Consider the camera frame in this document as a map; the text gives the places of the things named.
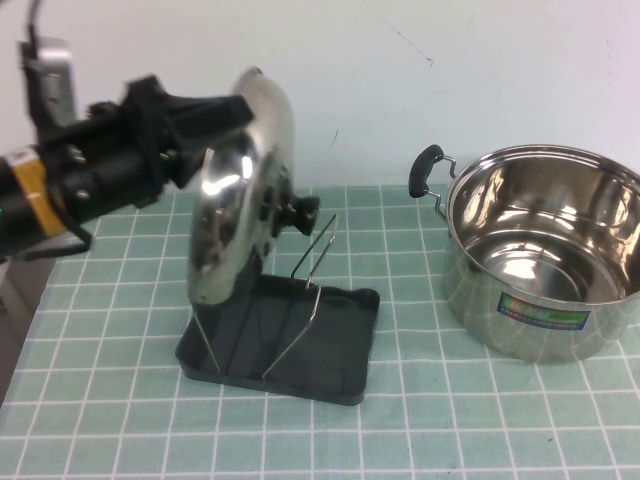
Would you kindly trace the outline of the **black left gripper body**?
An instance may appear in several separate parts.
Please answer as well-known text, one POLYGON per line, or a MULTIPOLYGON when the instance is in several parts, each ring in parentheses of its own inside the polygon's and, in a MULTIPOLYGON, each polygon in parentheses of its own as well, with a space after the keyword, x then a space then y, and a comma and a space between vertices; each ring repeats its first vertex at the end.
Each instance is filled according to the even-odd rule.
POLYGON ((46 189, 61 219, 88 221, 157 200, 170 180, 161 158, 170 99, 149 75, 128 83, 119 102, 95 102, 84 119, 42 134, 46 189))

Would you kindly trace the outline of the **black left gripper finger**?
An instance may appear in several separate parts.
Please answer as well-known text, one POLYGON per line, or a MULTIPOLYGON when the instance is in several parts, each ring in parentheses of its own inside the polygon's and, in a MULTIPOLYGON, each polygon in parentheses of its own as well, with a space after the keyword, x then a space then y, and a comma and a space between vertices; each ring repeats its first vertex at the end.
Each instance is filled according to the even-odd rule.
POLYGON ((177 144, 207 144, 244 127, 254 114, 241 95, 189 98, 170 95, 164 103, 168 130, 177 144))
POLYGON ((178 189, 183 190, 199 173, 208 148, 206 143, 174 144, 167 148, 167 175, 178 189))

